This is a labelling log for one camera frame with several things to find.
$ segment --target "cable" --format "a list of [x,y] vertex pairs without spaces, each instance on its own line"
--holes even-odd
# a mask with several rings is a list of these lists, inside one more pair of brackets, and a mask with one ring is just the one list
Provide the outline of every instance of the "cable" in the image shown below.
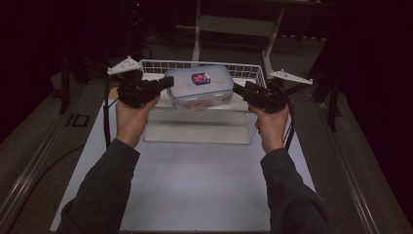
[[[190,29],[187,32],[183,32],[182,34],[179,34],[179,35],[175,36],[173,39],[178,39],[178,38],[184,37],[184,36],[189,35],[193,32],[195,32],[195,29]],[[145,41],[155,43],[155,44],[166,44],[166,43],[170,42],[169,39],[163,38],[161,33],[157,33],[153,36],[149,36],[148,38],[145,39]]]
[[[288,130],[287,130],[286,132],[289,134],[289,131],[291,131],[291,125],[288,126]],[[285,142],[285,141],[286,141],[286,138],[287,138],[288,134],[286,134],[286,135],[284,136],[282,142]]]
[[149,51],[149,58],[147,59],[152,59],[152,50],[146,45],[143,45],[143,48],[146,48]]
[[295,117],[294,117],[294,105],[292,101],[288,98],[286,104],[288,105],[289,115],[291,116],[291,123],[289,124],[288,137],[285,141],[285,149],[289,149],[295,132]]
[[60,156],[54,163],[52,163],[39,177],[39,179],[37,179],[37,181],[33,184],[33,186],[31,187],[30,191],[28,192],[27,196],[24,199],[24,202],[21,204],[18,213],[16,214],[15,220],[12,222],[12,224],[10,225],[9,229],[7,230],[6,233],[10,233],[10,231],[15,227],[19,216],[21,215],[23,208],[25,207],[25,205],[27,204],[30,196],[33,194],[33,191],[35,190],[35,188],[39,185],[40,181],[43,179],[43,177],[56,165],[58,164],[61,160],[63,160],[64,158],[66,158],[67,156],[69,156],[70,154],[76,152],[77,150],[81,149],[85,147],[85,144],[79,145],[76,148],[70,150],[69,152],[63,154],[62,156]]
[[106,147],[109,147],[111,142],[110,137],[110,126],[109,126],[109,86],[112,79],[111,75],[107,76],[105,87],[104,87],[104,105],[103,105],[103,132],[106,142]]
[[116,97],[116,99],[114,99],[114,100],[112,101],[112,103],[110,103],[109,108],[110,108],[118,99],[119,99],[119,98]]

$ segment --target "white wire basket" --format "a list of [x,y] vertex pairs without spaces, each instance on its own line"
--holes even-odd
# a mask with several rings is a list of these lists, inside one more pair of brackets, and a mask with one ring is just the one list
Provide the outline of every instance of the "white wire basket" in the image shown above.
[[[139,62],[139,69],[144,73],[144,78],[159,79],[172,69],[214,64],[224,65],[237,83],[251,81],[266,87],[261,66],[252,64],[143,59]],[[248,145],[256,132],[256,116],[247,110],[247,105],[241,97],[234,94],[233,99],[235,104],[204,110],[174,111],[165,107],[154,108],[149,116],[144,139]]]

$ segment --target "black cable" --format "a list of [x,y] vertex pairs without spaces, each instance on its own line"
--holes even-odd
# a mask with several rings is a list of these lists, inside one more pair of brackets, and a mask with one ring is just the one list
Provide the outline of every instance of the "black cable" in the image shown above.
[[284,136],[284,138],[282,139],[282,142],[285,142],[285,141],[286,141],[286,138],[288,137],[289,131],[291,131],[291,125],[288,126],[288,130],[286,131],[287,134],[286,134],[286,135]]
[[10,225],[10,227],[8,228],[6,233],[10,233],[10,231],[15,227],[19,216],[21,215],[25,205],[27,204],[30,196],[33,194],[33,191],[35,190],[35,188],[39,185],[40,181],[43,179],[43,177],[56,165],[58,164],[61,160],[63,160],[64,158],[66,158],[67,156],[69,156],[70,154],[76,152],[77,150],[81,149],[85,147],[85,144],[79,145],[76,148],[70,150],[69,152],[63,154],[62,156],[60,156],[54,163],[52,163],[41,175],[40,177],[37,179],[37,181],[33,184],[33,186],[31,186],[30,191],[28,192],[28,194],[26,195],[24,202],[21,204],[18,213],[16,214],[15,220],[12,222],[12,224]]
[[118,100],[119,98],[117,97],[115,100],[112,101],[112,103],[110,103],[109,108]]
[[288,105],[289,109],[289,115],[291,116],[291,122],[289,124],[289,131],[288,131],[288,137],[285,141],[285,149],[289,149],[289,146],[292,142],[292,137],[294,137],[294,132],[295,132],[295,117],[294,117],[294,105],[292,101],[288,98],[286,104]]
[[143,47],[146,48],[149,51],[149,58],[147,58],[147,59],[152,59],[152,50],[146,45],[143,45]]
[[109,147],[112,141],[110,137],[110,125],[109,125],[109,86],[112,79],[111,75],[108,75],[104,87],[104,105],[103,105],[103,132],[106,142],[106,147]]

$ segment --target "clear plastic container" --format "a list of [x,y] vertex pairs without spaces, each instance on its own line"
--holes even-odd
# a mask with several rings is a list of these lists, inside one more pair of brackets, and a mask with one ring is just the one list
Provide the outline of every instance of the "clear plastic container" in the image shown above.
[[169,70],[174,85],[168,89],[175,110],[198,110],[228,103],[233,95],[234,81],[227,67],[221,64]]

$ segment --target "jacket sleeve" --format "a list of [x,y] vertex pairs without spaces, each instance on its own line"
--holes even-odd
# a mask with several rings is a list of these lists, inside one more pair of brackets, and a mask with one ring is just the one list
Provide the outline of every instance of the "jacket sleeve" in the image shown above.
[[318,195],[307,187],[285,149],[261,160],[271,211],[271,233],[329,233]]
[[139,153],[114,139],[61,212],[57,233],[118,233]]

